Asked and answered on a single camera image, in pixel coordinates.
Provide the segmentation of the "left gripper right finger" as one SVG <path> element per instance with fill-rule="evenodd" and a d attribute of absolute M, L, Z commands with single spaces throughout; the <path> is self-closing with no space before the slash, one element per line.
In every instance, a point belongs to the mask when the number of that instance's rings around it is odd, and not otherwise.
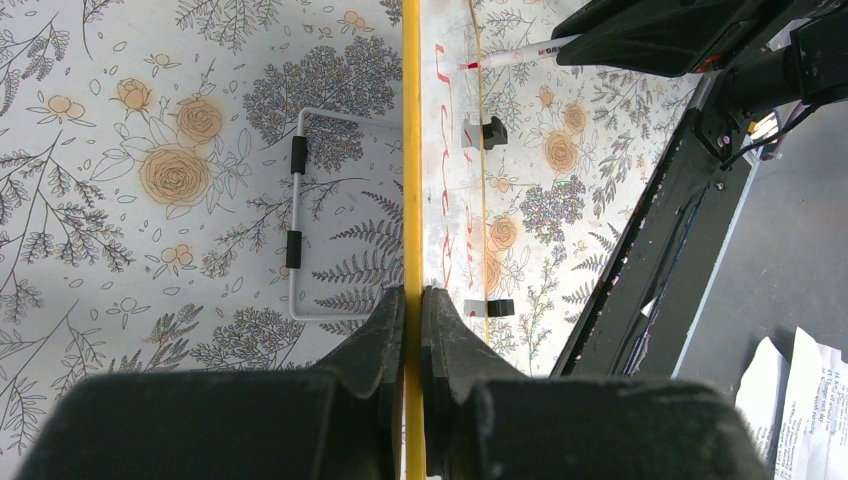
<path fill-rule="evenodd" d="M 670 379 L 532 378 L 422 297 L 426 469 L 444 479 L 764 479 L 733 405 Z"/>

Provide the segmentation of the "yellow framed whiteboard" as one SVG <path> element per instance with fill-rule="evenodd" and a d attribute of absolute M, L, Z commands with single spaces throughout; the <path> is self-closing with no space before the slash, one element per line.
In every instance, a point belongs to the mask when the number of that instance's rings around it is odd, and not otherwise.
<path fill-rule="evenodd" d="M 506 366 L 489 344 L 480 27 L 469 1 L 404 13 L 406 475 L 478 479 L 474 387 Z"/>

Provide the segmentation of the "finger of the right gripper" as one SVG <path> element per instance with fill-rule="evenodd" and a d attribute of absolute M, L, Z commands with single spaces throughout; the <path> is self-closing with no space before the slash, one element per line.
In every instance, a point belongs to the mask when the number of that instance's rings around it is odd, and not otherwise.
<path fill-rule="evenodd" d="M 609 66 L 663 77 L 725 67 L 787 12 L 787 1 L 590 1 L 559 23 L 573 40 L 560 66 Z"/>

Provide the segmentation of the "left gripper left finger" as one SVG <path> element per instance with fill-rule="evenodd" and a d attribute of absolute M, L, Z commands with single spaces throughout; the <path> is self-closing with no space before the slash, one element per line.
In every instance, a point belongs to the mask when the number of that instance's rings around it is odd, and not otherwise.
<path fill-rule="evenodd" d="M 395 479 L 405 295 L 303 370 L 108 374 L 62 400 L 22 479 Z"/>

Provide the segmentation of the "white marker pen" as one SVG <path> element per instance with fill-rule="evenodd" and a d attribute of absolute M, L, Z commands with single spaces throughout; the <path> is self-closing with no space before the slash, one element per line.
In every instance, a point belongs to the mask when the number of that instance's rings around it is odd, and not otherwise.
<path fill-rule="evenodd" d="M 581 37 L 581 34 L 528 44 L 526 46 L 484 55 L 480 60 L 459 62 L 454 70 L 466 71 L 482 68 L 495 68 L 553 58 L 558 52 Z"/>

